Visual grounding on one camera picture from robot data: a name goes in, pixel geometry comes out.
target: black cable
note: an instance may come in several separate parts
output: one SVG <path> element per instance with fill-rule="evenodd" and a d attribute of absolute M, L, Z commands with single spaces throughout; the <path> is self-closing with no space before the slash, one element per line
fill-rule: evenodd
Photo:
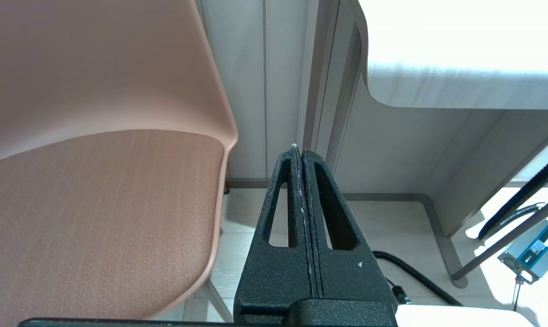
<path fill-rule="evenodd" d="M 385 277 L 386 281 L 388 281 L 388 283 L 391 285 L 391 286 L 396 286 L 394 282 L 390 281 L 390 279 L 388 279 L 387 277 Z"/>
<path fill-rule="evenodd" d="M 548 164 L 544 166 L 537 174 L 534 175 L 511 199 L 508 200 L 497 213 L 486 222 L 480 230 L 478 238 L 483 240 L 488 233 L 498 224 L 502 223 L 516 209 L 518 209 L 531 196 L 536 194 L 538 190 L 543 188 L 548 183 Z"/>
<path fill-rule="evenodd" d="M 402 259 L 399 259 L 398 257 L 383 251 L 373 251 L 373 255 L 377 259 L 384 259 L 386 261 L 394 263 L 395 265 L 403 269 L 405 273 L 408 273 L 409 275 L 411 275 L 411 277 L 417 279 L 417 281 L 425 285 L 425 287 L 431 290 L 433 294 L 435 294 L 436 296 L 444 300 L 447 304 L 451 304 L 452 306 L 463 306 L 461 302 L 457 301 L 453 296 L 449 295 L 446 291 L 442 290 L 434 282 L 430 281 L 427 277 L 425 277 L 415 268 L 405 263 Z"/>
<path fill-rule="evenodd" d="M 490 230 L 486 233 L 486 238 L 489 238 L 490 236 L 496 234 L 499 232 L 502 228 L 506 227 L 509 223 L 515 221 L 516 219 L 523 217 L 530 213 L 535 213 L 536 211 L 540 210 L 540 204 L 544 202 L 534 203 L 533 205 L 529 205 L 527 207 L 523 207 L 521 209 L 518 209 L 515 213 L 510 215 L 510 217 L 504 219 L 499 224 L 492 226 Z"/>

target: desk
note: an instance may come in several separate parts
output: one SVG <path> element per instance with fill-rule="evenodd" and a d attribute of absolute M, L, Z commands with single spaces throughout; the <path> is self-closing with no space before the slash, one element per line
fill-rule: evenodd
<path fill-rule="evenodd" d="M 508 310 L 469 307 L 403 305 L 395 316 L 399 327 L 532 327 L 521 314 Z"/>
<path fill-rule="evenodd" d="M 344 23 L 345 12 L 350 23 Z M 320 123 L 314 128 L 327 132 L 318 132 L 316 152 L 336 171 L 336 180 L 346 193 L 348 178 L 359 181 L 350 192 L 365 192 L 360 187 L 361 176 L 370 170 L 418 180 L 413 184 L 413 180 L 401 182 L 403 178 L 398 178 L 396 185 L 403 186 L 401 193 L 412 190 L 413 194 L 407 195 L 423 199 L 427 212 L 431 212 L 431 225 L 446 267 L 450 273 L 456 272 L 461 262 L 450 236 L 548 145 L 548 1 L 448 4 L 436 0 L 345 0 L 334 15 L 325 17 L 337 18 L 334 24 L 318 24 L 332 27 L 330 35 L 334 33 L 334 37 L 320 37 L 326 40 L 325 53 L 332 55 L 320 55 L 329 58 L 330 68 L 321 88 L 324 97 L 320 106 L 324 110 L 320 109 Z M 341 24 L 346 25 L 342 29 L 345 33 L 340 32 Z M 338 49 L 344 52 L 342 61 L 336 59 L 340 56 Z M 344 68 L 336 73 L 340 65 Z M 332 80 L 332 74 L 340 77 Z M 364 83 L 358 84 L 361 76 Z M 367 105 L 377 116 L 370 119 L 361 115 L 359 106 L 359 114 L 349 127 L 357 85 L 359 92 L 366 87 L 371 96 Z M 390 147 L 388 137 L 395 133 L 383 127 L 396 120 L 403 132 L 413 129 L 414 124 L 421 123 L 423 113 L 438 115 L 430 113 L 434 109 L 462 110 L 467 116 L 465 121 L 456 120 L 457 129 L 444 131 L 453 139 L 433 145 L 438 151 L 432 153 L 443 160 L 420 162 L 421 168 L 413 174 L 395 171 L 392 166 L 397 162 L 390 159 L 380 166 L 371 165 L 377 155 L 389 151 L 399 151 L 392 156 L 395 160 L 428 156 L 413 149 L 401 153 L 402 147 Z M 393 118 L 387 120 L 383 119 L 386 112 L 396 114 L 387 116 Z M 369 120 L 362 122 L 361 117 Z M 347 130 L 352 126 L 357 129 L 349 139 Z M 380 128 L 386 133 L 378 132 Z M 425 137 L 430 136 L 428 132 L 415 135 L 434 139 Z M 396 136 L 401 145 L 400 139 L 406 134 Z M 384 141 L 373 143 L 379 144 L 375 149 L 365 143 L 366 139 L 379 138 Z M 350 142 L 347 158 L 342 151 L 345 139 Z M 465 146 L 454 151 L 458 145 Z M 339 163 L 343 169 L 337 171 Z M 425 182 L 425 176 L 432 175 L 436 178 Z M 399 191 L 384 183 L 381 187 L 389 193 Z M 376 193 L 376 189 L 369 187 L 368 193 Z M 467 279 L 454 283 L 465 287 Z"/>

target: floor tile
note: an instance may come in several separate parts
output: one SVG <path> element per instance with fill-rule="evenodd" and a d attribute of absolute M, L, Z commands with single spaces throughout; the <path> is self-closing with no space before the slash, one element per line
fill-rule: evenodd
<path fill-rule="evenodd" d="M 180 306 L 164 312 L 162 314 L 156 315 L 151 318 L 151 320 L 162 320 L 162 321 L 183 321 L 183 314 L 185 313 L 185 303 L 182 303 Z"/>
<path fill-rule="evenodd" d="M 253 233 L 224 233 L 219 240 L 211 280 L 223 298 L 236 295 L 252 238 Z"/>
<path fill-rule="evenodd" d="M 224 298 L 223 300 L 230 312 L 233 312 L 234 299 Z M 193 322 L 224 322 L 217 310 L 213 307 L 209 300 L 204 298 L 196 298 L 187 300 L 185 309 L 185 321 Z"/>
<path fill-rule="evenodd" d="M 433 231 L 423 205 L 403 201 L 347 201 L 359 228 L 365 236 L 388 235 L 402 238 L 407 234 L 425 234 L 433 238 Z"/>
<path fill-rule="evenodd" d="M 275 247 L 288 247 L 288 233 L 270 234 L 270 242 Z"/>
<path fill-rule="evenodd" d="M 224 233 L 253 233 L 260 217 L 265 188 L 232 188 L 224 198 L 222 230 Z M 285 188 L 280 189 L 272 233 L 288 232 L 288 200 Z"/>

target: floor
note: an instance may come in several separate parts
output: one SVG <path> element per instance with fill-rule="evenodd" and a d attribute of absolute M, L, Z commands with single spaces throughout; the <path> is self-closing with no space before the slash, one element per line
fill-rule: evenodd
<path fill-rule="evenodd" d="M 517 190 L 502 189 L 454 235 L 452 240 L 463 263 L 472 259 L 474 253 L 483 251 L 484 247 L 474 239 L 477 230 Z M 270 242 L 274 246 L 287 245 L 285 192 L 284 189 L 280 192 L 272 227 Z M 223 234 L 211 280 L 230 310 L 265 195 L 265 189 L 237 188 L 224 197 Z M 548 188 L 529 202 L 538 201 L 548 201 Z M 514 274 L 495 257 L 468 275 L 467 288 L 456 288 L 450 282 L 421 203 L 348 201 L 348 205 L 371 249 L 387 251 L 400 257 L 465 306 L 512 310 Z M 413 304 L 445 305 L 398 267 L 382 260 L 379 260 L 379 265 L 386 277 L 405 289 Z M 519 313 L 537 326 L 548 327 L 548 273 L 534 285 L 523 286 L 519 304 Z M 172 312 L 156 319 L 222 321 L 208 300 L 199 296 L 193 296 Z"/>

